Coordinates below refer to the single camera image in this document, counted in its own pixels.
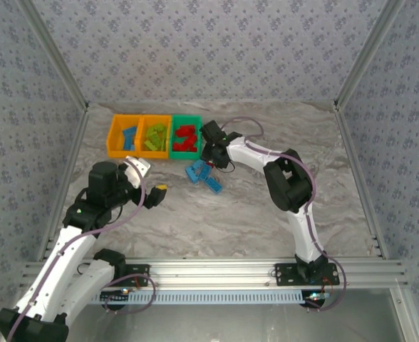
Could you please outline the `aluminium frame post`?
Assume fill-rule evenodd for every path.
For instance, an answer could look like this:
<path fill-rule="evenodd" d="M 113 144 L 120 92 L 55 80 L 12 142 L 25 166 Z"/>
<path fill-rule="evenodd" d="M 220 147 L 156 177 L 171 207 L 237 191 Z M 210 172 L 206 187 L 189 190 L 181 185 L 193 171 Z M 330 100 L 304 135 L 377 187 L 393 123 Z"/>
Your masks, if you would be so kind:
<path fill-rule="evenodd" d="M 386 0 L 384 3 L 378 18 L 374 21 L 362 49 L 357 54 L 355 62 L 334 100 L 334 107 L 337 111 L 342 111 L 348 103 L 360 83 L 363 74 L 373 60 L 376 51 L 379 49 L 383 39 L 386 37 L 400 10 L 403 8 L 404 3 L 405 0 Z"/>
<path fill-rule="evenodd" d="M 85 111 L 87 108 L 87 102 L 33 1 L 15 0 L 15 2 L 28 21 L 32 31 L 53 64 L 53 67 L 56 69 L 57 74 L 61 77 L 61 80 L 63 81 L 63 84 L 70 96 L 76 105 L 81 110 Z"/>

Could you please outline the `green plastic bin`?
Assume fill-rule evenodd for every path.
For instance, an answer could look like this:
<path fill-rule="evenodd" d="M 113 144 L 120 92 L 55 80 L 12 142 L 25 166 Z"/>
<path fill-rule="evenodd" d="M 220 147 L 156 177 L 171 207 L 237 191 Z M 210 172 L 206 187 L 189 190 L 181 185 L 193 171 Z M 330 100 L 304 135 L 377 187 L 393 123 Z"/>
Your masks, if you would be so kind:
<path fill-rule="evenodd" d="M 198 137 L 195 146 L 198 148 L 197 152 L 175 152 L 172 150 L 172 144 L 175 142 L 175 131 L 181 125 L 195 126 L 195 135 Z M 170 128 L 170 159 L 179 160 L 198 160 L 202 150 L 202 138 L 200 128 L 202 127 L 202 118 L 199 115 L 173 115 Z"/>

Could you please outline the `aluminium side rail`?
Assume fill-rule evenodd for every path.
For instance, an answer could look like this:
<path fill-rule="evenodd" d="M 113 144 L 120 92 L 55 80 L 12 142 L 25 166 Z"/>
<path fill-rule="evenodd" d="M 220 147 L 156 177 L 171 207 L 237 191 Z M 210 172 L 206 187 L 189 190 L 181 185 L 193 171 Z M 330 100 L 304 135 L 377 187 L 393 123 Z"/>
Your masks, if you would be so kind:
<path fill-rule="evenodd" d="M 88 107 L 83 109 L 83 114 L 78 122 L 76 133 L 73 137 L 70 152 L 66 162 L 66 166 L 63 169 L 62 178 L 58 186 L 56 198 L 51 207 L 50 217 L 43 231 L 43 239 L 41 240 L 40 247 L 38 248 L 37 261 L 43 261 L 46 257 L 46 250 L 48 243 L 54 237 L 56 230 L 59 228 L 59 222 L 63 206 L 66 200 L 69 185 L 71 183 L 71 177 L 73 174 L 73 168 L 75 167 L 78 153 L 81 148 L 83 136 L 88 123 Z"/>
<path fill-rule="evenodd" d="M 352 169 L 353 178 L 356 184 L 363 212 L 365 214 L 368 229 L 373 236 L 373 240 L 377 241 L 376 254 L 382 259 L 389 259 L 390 255 L 388 253 L 388 248 L 383 238 L 383 232 L 378 222 L 376 211 L 374 210 L 371 196 L 368 191 L 368 186 L 363 176 L 363 170 L 358 161 L 358 155 L 351 139 L 351 134 L 346 123 L 346 119 L 344 118 L 344 115 L 339 109 L 338 103 L 336 101 L 333 104 L 333 108 L 335 111 L 336 122 L 338 124 L 343 144 L 346 149 L 346 154 L 348 156 L 348 161 Z"/>

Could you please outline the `small electronics board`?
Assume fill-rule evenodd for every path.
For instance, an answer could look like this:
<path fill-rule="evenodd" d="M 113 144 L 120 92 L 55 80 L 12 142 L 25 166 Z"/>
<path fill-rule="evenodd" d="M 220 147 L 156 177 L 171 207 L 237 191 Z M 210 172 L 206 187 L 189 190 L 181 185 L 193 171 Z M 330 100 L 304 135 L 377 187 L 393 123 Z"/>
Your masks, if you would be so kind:
<path fill-rule="evenodd" d="M 304 300 L 301 306 L 310 309 L 321 308 L 324 305 L 326 299 L 328 298 L 328 294 L 325 292 L 302 291 L 301 294 Z"/>
<path fill-rule="evenodd" d="M 125 289 L 115 291 L 102 291 L 99 300 L 103 303 L 125 302 L 129 299 L 130 292 Z"/>

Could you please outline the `aluminium mounting rail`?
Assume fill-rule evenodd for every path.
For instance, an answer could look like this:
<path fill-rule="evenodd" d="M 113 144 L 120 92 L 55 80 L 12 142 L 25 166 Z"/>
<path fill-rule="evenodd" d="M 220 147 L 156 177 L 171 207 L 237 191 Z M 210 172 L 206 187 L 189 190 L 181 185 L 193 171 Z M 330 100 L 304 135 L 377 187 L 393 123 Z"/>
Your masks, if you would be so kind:
<path fill-rule="evenodd" d="M 347 289 L 407 287 L 401 261 L 375 257 L 339 257 Z M 257 290 L 276 287 L 274 265 L 285 258 L 134 258 L 127 264 L 150 265 L 150 276 L 163 290 Z"/>

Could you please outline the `orange plastic bin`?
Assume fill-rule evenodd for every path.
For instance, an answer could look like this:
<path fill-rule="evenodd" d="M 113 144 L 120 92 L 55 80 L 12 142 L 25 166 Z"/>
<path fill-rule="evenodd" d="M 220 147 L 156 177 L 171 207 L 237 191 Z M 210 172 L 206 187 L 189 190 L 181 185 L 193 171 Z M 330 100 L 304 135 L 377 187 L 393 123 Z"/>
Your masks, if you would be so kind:
<path fill-rule="evenodd" d="M 110 130 L 106 138 L 105 146 L 107 154 L 110 158 L 124 158 L 126 156 L 138 156 L 137 143 L 135 142 L 135 151 L 128 151 L 123 149 L 123 143 L 125 137 L 123 136 L 123 130 L 132 126 L 137 127 L 139 132 L 140 115 L 129 115 L 129 114 L 115 114 L 110 124 Z"/>
<path fill-rule="evenodd" d="M 167 144 L 166 151 L 160 151 L 160 144 L 158 151 L 149 151 L 145 148 L 146 132 L 151 125 L 162 123 L 167 126 Z M 170 126 L 172 123 L 172 117 L 170 115 L 141 115 L 139 132 L 136 135 L 135 142 L 137 143 L 138 156 L 150 159 L 168 159 L 169 157 L 169 138 L 170 138 Z"/>

